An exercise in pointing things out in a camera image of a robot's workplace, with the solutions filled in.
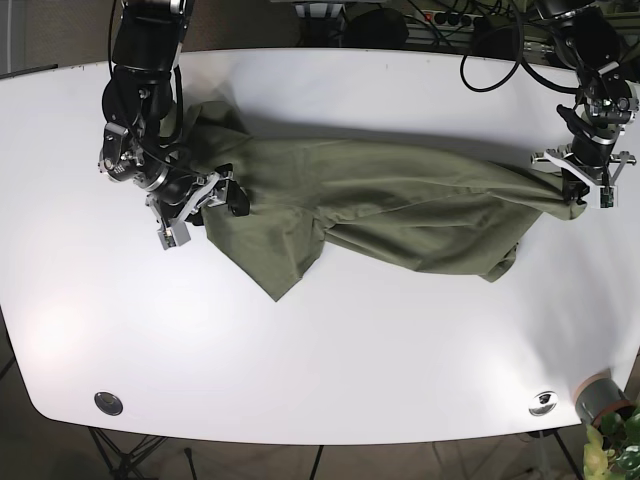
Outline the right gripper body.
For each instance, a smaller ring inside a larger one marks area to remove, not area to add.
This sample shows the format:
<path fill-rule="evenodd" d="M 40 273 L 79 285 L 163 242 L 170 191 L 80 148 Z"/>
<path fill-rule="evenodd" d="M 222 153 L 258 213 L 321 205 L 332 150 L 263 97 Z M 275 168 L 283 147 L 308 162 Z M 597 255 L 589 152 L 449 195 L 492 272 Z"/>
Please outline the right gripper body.
<path fill-rule="evenodd" d="M 202 207 L 217 207 L 232 199 L 234 173 L 232 167 L 219 167 L 204 177 L 195 177 L 179 200 L 171 204 L 168 193 L 163 196 L 151 193 L 145 205 L 151 209 L 160 226 L 160 233 L 177 233 L 186 226 L 190 216 L 197 215 Z"/>

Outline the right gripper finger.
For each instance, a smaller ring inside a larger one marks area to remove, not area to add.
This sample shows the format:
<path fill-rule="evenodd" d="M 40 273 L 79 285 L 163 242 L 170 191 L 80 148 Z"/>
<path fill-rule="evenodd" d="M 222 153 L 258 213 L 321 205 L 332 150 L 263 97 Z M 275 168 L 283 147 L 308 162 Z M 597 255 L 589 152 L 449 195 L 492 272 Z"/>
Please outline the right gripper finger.
<path fill-rule="evenodd" d="M 248 216 L 250 201 L 240 185 L 230 180 L 226 188 L 226 205 L 234 217 Z"/>

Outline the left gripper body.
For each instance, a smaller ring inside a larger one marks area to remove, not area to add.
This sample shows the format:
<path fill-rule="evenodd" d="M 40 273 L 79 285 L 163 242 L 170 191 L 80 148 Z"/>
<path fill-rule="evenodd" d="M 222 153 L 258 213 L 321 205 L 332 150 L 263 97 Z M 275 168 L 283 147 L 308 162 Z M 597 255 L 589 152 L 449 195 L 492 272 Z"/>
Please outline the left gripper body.
<path fill-rule="evenodd" d="M 534 152 L 530 157 L 531 166 L 541 171 L 565 170 L 579 181 L 598 193 L 613 192 L 626 166 L 636 166 L 638 160 L 629 151 L 617 154 L 594 146 L 583 146 L 577 150 L 572 144 L 560 145 Z"/>

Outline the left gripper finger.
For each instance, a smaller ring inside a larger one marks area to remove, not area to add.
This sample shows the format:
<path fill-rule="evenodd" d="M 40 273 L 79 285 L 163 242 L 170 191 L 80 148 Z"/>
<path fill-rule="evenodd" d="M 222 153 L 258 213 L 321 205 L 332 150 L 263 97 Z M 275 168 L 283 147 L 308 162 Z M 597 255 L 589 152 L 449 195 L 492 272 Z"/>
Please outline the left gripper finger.
<path fill-rule="evenodd" d="M 586 205 L 589 186 L 566 169 L 562 169 L 562 194 L 566 203 Z"/>

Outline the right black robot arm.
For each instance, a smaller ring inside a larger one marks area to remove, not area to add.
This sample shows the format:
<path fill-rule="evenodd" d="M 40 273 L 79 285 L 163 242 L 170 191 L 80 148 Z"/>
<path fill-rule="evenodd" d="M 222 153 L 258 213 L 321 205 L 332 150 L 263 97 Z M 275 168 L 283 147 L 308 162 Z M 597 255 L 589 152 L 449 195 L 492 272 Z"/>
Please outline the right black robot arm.
<path fill-rule="evenodd" d="M 179 57 L 193 6 L 191 1 L 115 1 L 109 15 L 99 169 L 112 181 L 131 181 L 146 192 L 145 203 L 169 240 L 198 220 L 204 207 L 224 205 L 235 216 L 249 212 L 232 166 L 198 173 L 182 141 Z"/>

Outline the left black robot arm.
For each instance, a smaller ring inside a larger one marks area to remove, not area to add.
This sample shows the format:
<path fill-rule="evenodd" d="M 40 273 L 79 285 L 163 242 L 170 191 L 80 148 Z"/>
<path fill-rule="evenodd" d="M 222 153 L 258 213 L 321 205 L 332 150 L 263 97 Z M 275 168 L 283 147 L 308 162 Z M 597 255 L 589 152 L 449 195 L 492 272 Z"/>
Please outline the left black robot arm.
<path fill-rule="evenodd" d="M 531 163 L 556 167 L 564 179 L 564 195 L 599 209 L 617 205 L 616 187 L 623 169 L 635 157 L 614 148 L 639 113 L 636 88 L 621 73 L 622 54 L 618 34 L 593 1 L 536 1 L 539 23 L 532 26 L 553 38 L 554 54 L 574 70 L 578 85 L 565 87 L 537 73 L 526 61 L 526 14 L 511 2 L 514 65 L 506 76 L 488 87 L 471 85 L 464 74 L 464 54 L 459 74 L 465 87 L 476 93 L 494 91 L 523 68 L 537 83 L 557 93 L 571 95 L 572 107 L 559 105 L 558 115 L 573 135 L 572 141 L 535 153 Z"/>

